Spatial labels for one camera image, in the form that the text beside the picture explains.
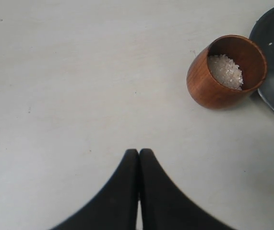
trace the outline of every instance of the black pointed object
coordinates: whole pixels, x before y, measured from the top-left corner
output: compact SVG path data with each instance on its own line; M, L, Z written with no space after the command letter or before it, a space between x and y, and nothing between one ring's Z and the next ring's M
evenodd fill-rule
M100 192L53 230L135 230L138 209L137 150L127 150Z
M232 230L187 198L150 149L141 150L140 167L143 230Z

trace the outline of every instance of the white surface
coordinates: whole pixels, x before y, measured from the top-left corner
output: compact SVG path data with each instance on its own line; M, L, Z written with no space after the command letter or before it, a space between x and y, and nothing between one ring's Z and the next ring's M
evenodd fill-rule
M203 109L185 82L195 53L273 6L0 0L0 230L53 227L144 147L212 215L274 229L274 114L257 99Z

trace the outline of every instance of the wooden container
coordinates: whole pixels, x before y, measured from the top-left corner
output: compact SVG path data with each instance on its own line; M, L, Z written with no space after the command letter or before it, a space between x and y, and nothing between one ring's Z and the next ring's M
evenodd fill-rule
M207 57L227 55L242 71L242 90L230 89L220 84L210 73ZM187 87L192 98L209 109L227 108L252 94L264 82L267 61L262 51L251 40L226 35L213 41L191 64L187 75Z

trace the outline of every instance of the white table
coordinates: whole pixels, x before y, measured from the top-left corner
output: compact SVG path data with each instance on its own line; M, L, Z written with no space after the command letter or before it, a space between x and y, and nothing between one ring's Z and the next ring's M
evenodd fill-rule
M239 230L274 229L274 114L186 88L221 35L249 36L274 1L0 0L0 230L46 230L89 201L127 148ZM138 220L138 229L142 229Z

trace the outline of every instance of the wooden cup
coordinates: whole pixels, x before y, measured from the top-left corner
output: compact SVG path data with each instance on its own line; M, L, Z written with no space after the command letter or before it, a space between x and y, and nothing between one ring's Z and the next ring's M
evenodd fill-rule
M211 55L227 55L242 71L242 90L230 89L220 84L210 73L207 58ZM192 98L209 109L233 106L252 94L264 82L267 61L259 47L251 40L226 35L213 41L191 64L187 75L187 87Z

